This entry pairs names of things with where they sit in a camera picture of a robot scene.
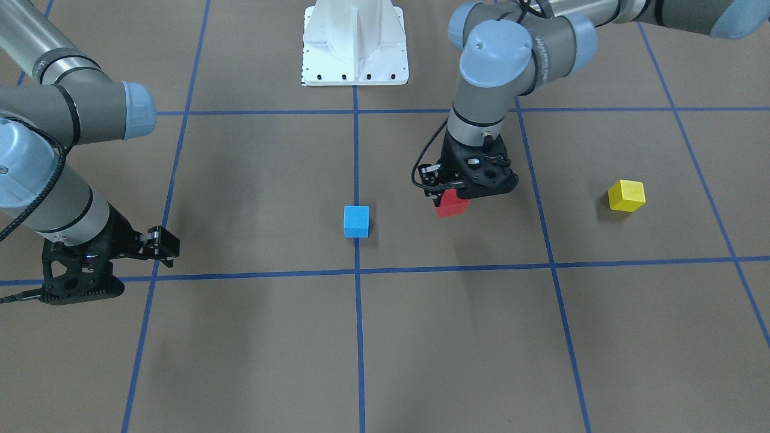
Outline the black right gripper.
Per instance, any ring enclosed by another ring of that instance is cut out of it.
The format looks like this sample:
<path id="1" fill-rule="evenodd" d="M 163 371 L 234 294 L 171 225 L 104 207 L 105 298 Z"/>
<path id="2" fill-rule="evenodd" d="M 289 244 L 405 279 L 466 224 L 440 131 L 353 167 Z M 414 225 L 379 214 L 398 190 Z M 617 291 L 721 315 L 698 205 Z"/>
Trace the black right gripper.
<path id="1" fill-rule="evenodd" d="M 40 302 L 52 306 L 116 298 L 125 286 L 113 275 L 113 260 L 144 260 L 140 232 L 113 207 L 105 228 L 95 238 L 68 247 L 44 241 Z"/>

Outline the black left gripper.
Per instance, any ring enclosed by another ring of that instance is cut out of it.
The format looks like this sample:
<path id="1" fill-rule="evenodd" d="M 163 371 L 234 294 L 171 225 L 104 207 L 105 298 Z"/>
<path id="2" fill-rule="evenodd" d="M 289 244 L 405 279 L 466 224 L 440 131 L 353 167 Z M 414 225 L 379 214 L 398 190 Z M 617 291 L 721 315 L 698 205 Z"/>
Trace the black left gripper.
<path id="1" fill-rule="evenodd" d="M 483 137 L 481 146 L 466 146 L 445 134 L 438 162 L 438 183 L 462 183 L 460 199 L 508 194 L 519 181 L 500 135 Z"/>

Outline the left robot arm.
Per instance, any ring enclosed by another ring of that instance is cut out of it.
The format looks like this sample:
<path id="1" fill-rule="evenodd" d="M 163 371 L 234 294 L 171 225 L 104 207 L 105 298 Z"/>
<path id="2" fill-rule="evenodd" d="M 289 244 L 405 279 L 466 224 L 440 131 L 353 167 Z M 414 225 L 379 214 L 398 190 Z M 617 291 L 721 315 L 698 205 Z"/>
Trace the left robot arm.
<path id="1" fill-rule="evenodd" d="M 500 1 L 462 4 L 448 38 L 460 51 L 440 158 L 416 164 L 413 183 L 440 205 L 508 194 L 518 184 L 501 139 L 515 97 L 582 69 L 600 27 L 644 22 L 739 39 L 768 21 L 767 1 Z"/>

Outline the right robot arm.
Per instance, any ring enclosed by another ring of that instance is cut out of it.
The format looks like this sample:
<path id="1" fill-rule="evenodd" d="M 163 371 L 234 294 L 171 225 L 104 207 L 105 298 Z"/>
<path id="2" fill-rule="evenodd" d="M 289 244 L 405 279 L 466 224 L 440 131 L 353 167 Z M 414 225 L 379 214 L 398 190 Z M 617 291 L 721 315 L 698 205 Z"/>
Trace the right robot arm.
<path id="1" fill-rule="evenodd" d="M 3 296 L 63 306 L 116 298 L 115 259 L 168 268 L 180 242 L 162 226 L 132 228 L 68 165 L 78 145 L 131 140 L 156 129 L 158 112 L 140 83 L 113 81 L 30 1 L 3 1 L 2 49 L 35 81 L 2 87 L 2 239 L 25 226 L 44 238 L 42 285 Z"/>

